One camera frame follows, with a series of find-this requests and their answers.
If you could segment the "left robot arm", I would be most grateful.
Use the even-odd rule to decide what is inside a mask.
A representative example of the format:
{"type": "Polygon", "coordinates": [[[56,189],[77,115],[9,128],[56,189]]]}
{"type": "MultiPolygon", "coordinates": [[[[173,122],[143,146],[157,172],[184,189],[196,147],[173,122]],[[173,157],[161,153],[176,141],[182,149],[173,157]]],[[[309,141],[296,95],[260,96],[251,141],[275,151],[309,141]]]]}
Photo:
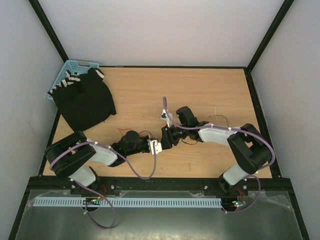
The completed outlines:
{"type": "Polygon", "coordinates": [[[151,135],[140,136],[133,130],[127,131],[118,142],[111,145],[92,141],[82,131],[77,131],[47,147],[44,155],[49,162],[49,169],[58,179],[79,182],[87,193],[94,194],[100,188],[100,181],[94,170],[86,166],[88,161],[112,168],[127,163],[138,178],[148,180],[155,174],[157,154],[162,150],[158,139],[151,135]],[[139,175],[127,159],[140,153],[153,155],[153,169],[149,176],[139,175]]]}

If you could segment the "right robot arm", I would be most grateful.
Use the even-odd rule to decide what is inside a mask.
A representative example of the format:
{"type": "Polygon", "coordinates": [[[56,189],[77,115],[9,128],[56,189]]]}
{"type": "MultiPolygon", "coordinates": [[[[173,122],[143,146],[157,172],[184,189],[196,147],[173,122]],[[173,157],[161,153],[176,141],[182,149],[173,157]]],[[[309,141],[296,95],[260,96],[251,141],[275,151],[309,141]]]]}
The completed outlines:
{"type": "Polygon", "coordinates": [[[236,163],[218,178],[218,188],[225,195],[231,194],[240,181],[275,161],[273,148],[250,123],[241,127],[225,127],[207,121],[199,122],[187,106],[179,108],[176,114],[180,124],[173,121],[166,106],[162,110],[160,118],[166,121],[166,126],[161,129],[162,149],[171,149],[186,138],[197,143],[230,147],[236,163]]]}

